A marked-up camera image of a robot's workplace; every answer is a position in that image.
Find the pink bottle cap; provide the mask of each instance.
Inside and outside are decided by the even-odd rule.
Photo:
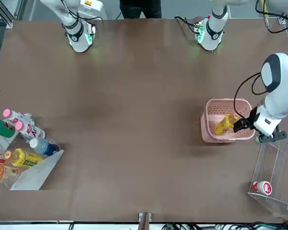
[[[4,116],[5,118],[11,117],[11,116],[12,116],[12,111],[11,111],[10,109],[5,109],[5,110],[3,111],[3,116]]]
[[[17,123],[15,124],[15,128],[16,128],[16,130],[23,130],[24,129],[24,123],[21,121],[17,121]]]

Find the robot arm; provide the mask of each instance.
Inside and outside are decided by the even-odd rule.
[[[227,5],[242,5],[249,0],[211,0],[212,12],[196,25],[195,40],[205,50],[213,51],[221,42],[224,26],[229,16]]]
[[[234,131],[256,129],[260,142],[285,139],[286,132],[278,131],[277,126],[288,115],[288,53],[271,54],[261,68],[261,79],[266,97],[253,108],[248,118],[234,124]]]
[[[40,1],[61,19],[62,25],[67,32],[69,44],[72,46],[74,51],[78,53],[85,52],[93,44],[95,26],[88,23],[86,20],[82,20],[82,17],[78,14],[78,9],[83,0]],[[91,9],[91,5],[88,5],[86,10],[90,12]]]

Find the orange bottle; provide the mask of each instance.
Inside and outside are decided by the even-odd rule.
[[[18,176],[18,169],[0,164],[0,183],[14,183]]]

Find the yellow juice bottle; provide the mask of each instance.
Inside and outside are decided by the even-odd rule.
[[[30,168],[43,160],[38,154],[27,153],[22,149],[15,149],[14,152],[7,151],[4,157],[7,161],[11,162],[13,166],[26,168]]]
[[[216,125],[216,135],[224,135],[230,128],[234,127],[237,120],[236,114],[226,114],[225,118]]]

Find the plastic basket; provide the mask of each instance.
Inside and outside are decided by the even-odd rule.
[[[248,117],[252,106],[247,100],[236,99],[236,109],[240,114]],[[250,129],[243,129],[237,133],[230,129],[224,135],[216,135],[215,127],[225,118],[226,114],[235,114],[234,99],[209,99],[206,102],[201,117],[202,138],[205,142],[230,143],[250,140],[255,136],[255,130]]]

